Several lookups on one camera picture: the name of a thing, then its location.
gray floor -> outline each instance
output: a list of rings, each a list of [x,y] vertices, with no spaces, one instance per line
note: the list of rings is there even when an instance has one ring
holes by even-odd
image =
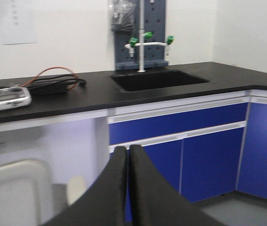
[[[227,226],[267,226],[267,200],[232,192],[195,203]]]

pegboard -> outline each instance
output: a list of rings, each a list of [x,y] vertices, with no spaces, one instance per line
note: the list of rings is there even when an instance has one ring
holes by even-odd
[[[166,0],[145,1],[145,32],[153,32],[153,36],[145,42],[165,42]],[[139,0],[135,9],[135,28],[131,33],[114,32],[115,69],[131,70],[139,67],[139,47],[135,47],[133,57],[124,45],[129,43],[131,37],[139,38]],[[163,46],[145,46],[145,68],[167,66],[164,60],[165,48]]]

drawer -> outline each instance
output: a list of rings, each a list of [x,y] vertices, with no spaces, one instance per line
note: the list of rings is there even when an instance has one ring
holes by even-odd
[[[246,109],[242,103],[112,123],[110,144],[244,121]]]

gooseneck faucet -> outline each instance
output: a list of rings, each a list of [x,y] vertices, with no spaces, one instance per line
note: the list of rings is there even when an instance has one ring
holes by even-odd
[[[139,1],[139,43],[137,38],[131,38],[129,41],[129,44],[125,45],[125,48],[129,49],[130,57],[133,57],[134,55],[134,47],[139,47],[139,70],[138,72],[145,72],[145,66],[144,66],[144,54],[145,54],[145,48],[144,46],[151,46],[151,45],[159,45],[168,47],[173,41],[174,36],[168,36],[167,43],[164,42],[144,42],[144,38],[150,38],[152,37],[152,32],[146,32],[145,33],[145,0]]]

sink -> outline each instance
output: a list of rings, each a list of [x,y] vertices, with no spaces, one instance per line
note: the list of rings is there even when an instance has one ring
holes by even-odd
[[[134,73],[128,75],[113,75],[111,78],[125,91],[139,91],[173,86],[186,86],[209,82],[206,79],[178,71]]]

